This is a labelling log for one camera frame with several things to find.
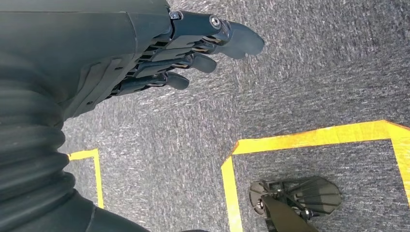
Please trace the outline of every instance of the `metal bolt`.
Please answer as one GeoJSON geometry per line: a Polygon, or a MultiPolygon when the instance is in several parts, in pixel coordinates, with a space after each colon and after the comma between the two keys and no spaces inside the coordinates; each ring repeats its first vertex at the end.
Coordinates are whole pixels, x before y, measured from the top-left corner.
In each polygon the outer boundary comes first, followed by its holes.
{"type": "Polygon", "coordinates": [[[256,203],[256,206],[258,206],[258,208],[263,209],[264,208],[264,202],[262,200],[259,200],[258,203],[256,203]]]}
{"type": "Polygon", "coordinates": [[[170,17],[171,19],[174,19],[174,20],[181,19],[181,16],[179,15],[179,13],[178,13],[177,11],[171,11],[171,12],[169,13],[169,17],[170,17]]]}
{"type": "Polygon", "coordinates": [[[221,27],[220,20],[215,15],[211,15],[209,17],[209,22],[211,23],[213,28],[220,29],[220,27],[221,27]]]}

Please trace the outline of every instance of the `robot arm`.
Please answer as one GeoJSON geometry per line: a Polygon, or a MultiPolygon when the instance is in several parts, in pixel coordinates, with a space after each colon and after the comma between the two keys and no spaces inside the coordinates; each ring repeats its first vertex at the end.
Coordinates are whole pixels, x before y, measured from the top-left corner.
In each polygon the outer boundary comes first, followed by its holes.
{"type": "Polygon", "coordinates": [[[63,122],[113,96],[188,86],[205,55],[258,54],[249,28],[164,0],[0,2],[0,232],[146,232],[97,208],[65,173],[63,122]]]}

